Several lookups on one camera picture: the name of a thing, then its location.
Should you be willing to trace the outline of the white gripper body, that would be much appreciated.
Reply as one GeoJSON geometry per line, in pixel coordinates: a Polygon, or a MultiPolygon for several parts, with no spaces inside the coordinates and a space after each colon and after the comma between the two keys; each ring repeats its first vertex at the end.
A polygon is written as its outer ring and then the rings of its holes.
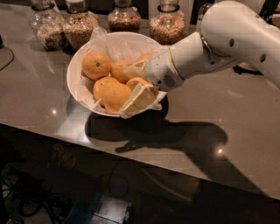
{"type": "Polygon", "coordinates": [[[169,92],[180,87],[184,80],[172,62],[171,50],[161,48],[150,56],[144,68],[147,80],[160,91],[169,92]]]}

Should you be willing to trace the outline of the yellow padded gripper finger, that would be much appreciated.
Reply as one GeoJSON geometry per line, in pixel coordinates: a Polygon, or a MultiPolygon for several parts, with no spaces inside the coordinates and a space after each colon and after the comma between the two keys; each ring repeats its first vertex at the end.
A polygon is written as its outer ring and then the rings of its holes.
{"type": "Polygon", "coordinates": [[[141,59],[137,61],[136,63],[132,64],[131,66],[128,66],[124,69],[123,73],[128,78],[132,79],[135,77],[140,77],[145,79],[145,71],[144,68],[146,66],[147,60],[141,59]]]}
{"type": "Polygon", "coordinates": [[[158,89],[151,84],[138,83],[129,99],[119,110],[119,116],[127,119],[147,109],[158,98],[158,89]]]}

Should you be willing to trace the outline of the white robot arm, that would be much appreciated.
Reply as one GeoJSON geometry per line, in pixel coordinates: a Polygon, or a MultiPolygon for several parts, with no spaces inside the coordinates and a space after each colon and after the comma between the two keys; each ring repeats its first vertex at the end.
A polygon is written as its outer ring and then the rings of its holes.
{"type": "Polygon", "coordinates": [[[216,3],[203,16],[198,31],[150,56],[140,71],[148,83],[136,85],[119,115],[130,118],[150,108],[160,91],[169,92],[195,75],[242,62],[279,87],[280,31],[242,3],[216,3]]]}

